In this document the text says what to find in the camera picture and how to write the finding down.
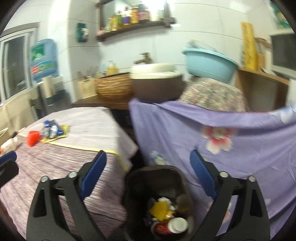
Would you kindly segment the orange foam fruit net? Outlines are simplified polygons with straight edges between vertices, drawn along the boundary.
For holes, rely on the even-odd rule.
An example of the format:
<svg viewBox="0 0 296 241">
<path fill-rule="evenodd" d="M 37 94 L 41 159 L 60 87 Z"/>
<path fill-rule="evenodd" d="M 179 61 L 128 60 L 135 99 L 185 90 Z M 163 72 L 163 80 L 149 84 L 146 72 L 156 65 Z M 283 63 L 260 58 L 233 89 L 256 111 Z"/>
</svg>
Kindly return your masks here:
<svg viewBox="0 0 296 241">
<path fill-rule="evenodd" d="M 29 131 L 28 136 L 26 138 L 26 143 L 28 146 L 32 147 L 37 144 L 41 139 L 42 135 L 40 131 Z"/>
</svg>

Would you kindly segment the yellow green snack wrapper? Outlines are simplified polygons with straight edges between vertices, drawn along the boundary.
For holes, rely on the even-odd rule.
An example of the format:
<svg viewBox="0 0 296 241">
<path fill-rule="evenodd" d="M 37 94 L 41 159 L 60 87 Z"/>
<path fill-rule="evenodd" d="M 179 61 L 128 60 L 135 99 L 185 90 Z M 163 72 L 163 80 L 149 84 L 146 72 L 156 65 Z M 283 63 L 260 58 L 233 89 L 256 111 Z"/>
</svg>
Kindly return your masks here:
<svg viewBox="0 0 296 241">
<path fill-rule="evenodd" d="M 66 138 L 68 137 L 69 130 L 69 125 L 53 125 L 50 128 L 43 128 L 43 130 L 40 132 L 40 142 L 46 144 L 61 138 Z"/>
</svg>

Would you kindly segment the red cylindrical tea canister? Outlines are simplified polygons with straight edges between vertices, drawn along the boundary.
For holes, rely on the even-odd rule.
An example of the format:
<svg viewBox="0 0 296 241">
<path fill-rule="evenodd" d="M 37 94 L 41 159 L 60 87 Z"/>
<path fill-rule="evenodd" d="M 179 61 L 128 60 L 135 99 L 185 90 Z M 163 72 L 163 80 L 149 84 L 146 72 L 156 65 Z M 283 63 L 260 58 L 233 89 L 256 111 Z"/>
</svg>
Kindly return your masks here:
<svg viewBox="0 0 296 241">
<path fill-rule="evenodd" d="M 188 229 L 188 221 L 177 217 L 170 220 L 156 222 L 151 226 L 151 231 L 155 235 L 170 235 L 183 233 Z"/>
</svg>

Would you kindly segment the yellow foam fruit net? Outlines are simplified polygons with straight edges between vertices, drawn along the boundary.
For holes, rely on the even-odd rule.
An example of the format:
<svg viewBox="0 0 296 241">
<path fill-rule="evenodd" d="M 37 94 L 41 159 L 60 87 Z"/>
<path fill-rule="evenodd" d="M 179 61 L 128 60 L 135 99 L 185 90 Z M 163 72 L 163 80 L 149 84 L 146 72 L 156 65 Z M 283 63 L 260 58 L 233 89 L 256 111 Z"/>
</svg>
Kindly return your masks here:
<svg viewBox="0 0 296 241">
<path fill-rule="evenodd" d="M 171 219 L 175 215 L 174 210 L 170 210 L 170 207 L 166 201 L 155 202 L 149 213 L 158 221 L 165 221 Z"/>
</svg>

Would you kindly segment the white tissue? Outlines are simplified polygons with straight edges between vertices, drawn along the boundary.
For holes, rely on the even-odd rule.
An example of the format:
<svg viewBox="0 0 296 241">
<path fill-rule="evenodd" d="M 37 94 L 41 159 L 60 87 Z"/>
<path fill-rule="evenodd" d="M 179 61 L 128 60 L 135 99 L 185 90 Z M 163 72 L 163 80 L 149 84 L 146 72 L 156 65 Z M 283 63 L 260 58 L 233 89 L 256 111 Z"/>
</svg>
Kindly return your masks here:
<svg viewBox="0 0 296 241">
<path fill-rule="evenodd" d="M 158 202 L 166 202 L 168 205 L 168 209 L 171 211 L 175 211 L 176 207 L 173 205 L 172 201 L 166 197 L 161 197 L 158 199 Z"/>
</svg>

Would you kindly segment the water dispenser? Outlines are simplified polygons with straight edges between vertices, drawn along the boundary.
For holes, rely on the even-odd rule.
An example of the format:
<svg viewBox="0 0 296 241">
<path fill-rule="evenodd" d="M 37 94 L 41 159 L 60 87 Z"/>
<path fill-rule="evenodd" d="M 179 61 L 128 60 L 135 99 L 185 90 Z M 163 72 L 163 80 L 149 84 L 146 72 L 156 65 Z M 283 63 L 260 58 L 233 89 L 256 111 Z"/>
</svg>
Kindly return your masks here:
<svg viewBox="0 0 296 241">
<path fill-rule="evenodd" d="M 64 87 L 62 76 L 53 77 L 53 87 L 55 94 L 50 98 L 44 96 L 43 80 L 30 89 L 30 105 L 37 119 L 71 107 L 70 96 Z"/>
</svg>

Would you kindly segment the purple floral cloth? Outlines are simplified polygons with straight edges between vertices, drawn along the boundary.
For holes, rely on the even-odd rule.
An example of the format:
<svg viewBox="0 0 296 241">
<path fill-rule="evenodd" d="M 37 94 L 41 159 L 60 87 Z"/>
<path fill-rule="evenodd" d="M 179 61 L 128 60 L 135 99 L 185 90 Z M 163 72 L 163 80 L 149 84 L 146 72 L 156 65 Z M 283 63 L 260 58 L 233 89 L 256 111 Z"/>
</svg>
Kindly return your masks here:
<svg viewBox="0 0 296 241">
<path fill-rule="evenodd" d="M 212 205 L 190 164 L 198 150 L 204 160 L 234 178 L 254 176 L 260 186 L 270 235 L 275 237 L 295 208 L 295 107 L 269 113 L 231 113 L 168 101 L 129 102 L 132 125 L 145 161 L 156 156 L 182 171 L 199 226 Z"/>
</svg>

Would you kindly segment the paper towel roll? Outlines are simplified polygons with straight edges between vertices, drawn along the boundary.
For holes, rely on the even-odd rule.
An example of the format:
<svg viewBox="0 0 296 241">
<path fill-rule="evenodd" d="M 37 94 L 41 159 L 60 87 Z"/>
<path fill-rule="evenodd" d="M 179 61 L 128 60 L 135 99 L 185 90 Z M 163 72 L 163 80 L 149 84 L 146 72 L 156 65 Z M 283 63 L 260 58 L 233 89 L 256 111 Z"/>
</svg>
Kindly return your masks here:
<svg viewBox="0 0 296 241">
<path fill-rule="evenodd" d="M 50 75 L 50 76 L 44 77 L 42 80 L 43 80 L 44 96 L 46 98 L 52 97 L 55 94 L 55 90 L 53 87 L 53 77 Z"/>
</svg>

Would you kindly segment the beige chopstick holder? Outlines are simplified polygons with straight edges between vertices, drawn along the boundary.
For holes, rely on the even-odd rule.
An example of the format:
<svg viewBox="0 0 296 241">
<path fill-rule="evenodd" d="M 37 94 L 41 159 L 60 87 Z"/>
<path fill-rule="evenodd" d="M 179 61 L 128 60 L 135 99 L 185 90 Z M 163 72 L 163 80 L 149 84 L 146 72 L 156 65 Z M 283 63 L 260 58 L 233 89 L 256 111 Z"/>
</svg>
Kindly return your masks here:
<svg viewBox="0 0 296 241">
<path fill-rule="evenodd" d="M 97 95 L 94 78 L 79 80 L 78 89 L 81 99 L 87 99 Z"/>
</svg>

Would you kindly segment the yellow soap bottle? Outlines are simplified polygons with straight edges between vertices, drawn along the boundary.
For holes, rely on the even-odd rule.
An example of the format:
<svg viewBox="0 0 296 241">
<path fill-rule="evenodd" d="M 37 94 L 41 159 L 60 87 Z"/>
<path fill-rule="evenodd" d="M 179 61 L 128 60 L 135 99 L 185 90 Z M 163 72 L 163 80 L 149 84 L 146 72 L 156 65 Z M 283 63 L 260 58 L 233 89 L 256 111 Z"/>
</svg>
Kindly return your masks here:
<svg viewBox="0 0 296 241">
<path fill-rule="evenodd" d="M 119 73 L 119 70 L 116 66 L 116 64 L 110 60 L 107 64 L 107 69 L 106 69 L 106 75 L 109 76 L 109 75 L 116 75 Z"/>
</svg>

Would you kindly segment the patterned floral cloth cover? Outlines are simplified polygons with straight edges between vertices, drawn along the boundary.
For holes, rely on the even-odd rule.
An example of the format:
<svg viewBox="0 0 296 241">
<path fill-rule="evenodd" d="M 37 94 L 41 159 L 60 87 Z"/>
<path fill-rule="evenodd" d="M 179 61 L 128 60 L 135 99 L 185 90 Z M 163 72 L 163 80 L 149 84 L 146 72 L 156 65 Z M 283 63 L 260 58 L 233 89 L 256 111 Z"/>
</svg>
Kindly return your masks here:
<svg viewBox="0 0 296 241">
<path fill-rule="evenodd" d="M 211 78 L 191 77 L 178 101 L 213 111 L 247 111 L 241 90 Z"/>
</svg>

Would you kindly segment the brown white sink basin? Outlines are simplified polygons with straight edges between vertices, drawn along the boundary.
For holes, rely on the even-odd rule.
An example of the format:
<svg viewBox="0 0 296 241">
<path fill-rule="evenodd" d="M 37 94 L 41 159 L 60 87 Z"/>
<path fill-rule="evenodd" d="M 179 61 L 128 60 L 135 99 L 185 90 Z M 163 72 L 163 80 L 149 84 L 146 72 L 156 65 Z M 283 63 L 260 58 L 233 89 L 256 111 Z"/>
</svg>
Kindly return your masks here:
<svg viewBox="0 0 296 241">
<path fill-rule="evenodd" d="M 134 97 L 144 102 L 176 100 L 185 89 L 183 74 L 169 63 L 132 66 L 130 79 Z"/>
</svg>

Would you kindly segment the light blue plastic basin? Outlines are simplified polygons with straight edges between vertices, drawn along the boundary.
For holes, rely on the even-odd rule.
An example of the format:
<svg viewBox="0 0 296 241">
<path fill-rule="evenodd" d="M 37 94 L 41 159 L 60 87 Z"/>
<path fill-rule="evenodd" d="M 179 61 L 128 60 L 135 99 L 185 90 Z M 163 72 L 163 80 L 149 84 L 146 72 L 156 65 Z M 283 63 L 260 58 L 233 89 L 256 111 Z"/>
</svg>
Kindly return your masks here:
<svg viewBox="0 0 296 241">
<path fill-rule="evenodd" d="M 229 84 L 238 64 L 220 52 L 187 47 L 185 55 L 187 72 L 201 78 L 211 78 Z"/>
</svg>

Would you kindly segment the yellow tall box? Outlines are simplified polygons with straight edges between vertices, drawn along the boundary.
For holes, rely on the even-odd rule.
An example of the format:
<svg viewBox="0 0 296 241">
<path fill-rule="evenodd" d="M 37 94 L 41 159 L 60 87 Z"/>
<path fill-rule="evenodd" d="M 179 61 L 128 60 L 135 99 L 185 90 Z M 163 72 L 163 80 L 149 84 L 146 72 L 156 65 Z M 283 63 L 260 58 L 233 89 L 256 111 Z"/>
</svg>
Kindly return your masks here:
<svg viewBox="0 0 296 241">
<path fill-rule="evenodd" d="M 244 64 L 247 69 L 257 70 L 257 50 L 254 39 L 253 25 L 248 22 L 241 22 L 244 41 Z"/>
</svg>

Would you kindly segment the window frame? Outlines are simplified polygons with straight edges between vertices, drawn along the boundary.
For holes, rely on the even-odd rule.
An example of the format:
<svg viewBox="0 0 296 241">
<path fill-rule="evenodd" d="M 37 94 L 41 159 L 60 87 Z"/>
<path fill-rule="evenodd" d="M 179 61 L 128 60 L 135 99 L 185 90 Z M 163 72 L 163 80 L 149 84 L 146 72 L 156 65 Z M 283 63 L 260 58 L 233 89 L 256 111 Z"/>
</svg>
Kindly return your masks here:
<svg viewBox="0 0 296 241">
<path fill-rule="evenodd" d="M 1 105 L 33 86 L 30 48 L 38 28 L 39 23 L 24 24 L 1 34 Z"/>
</svg>

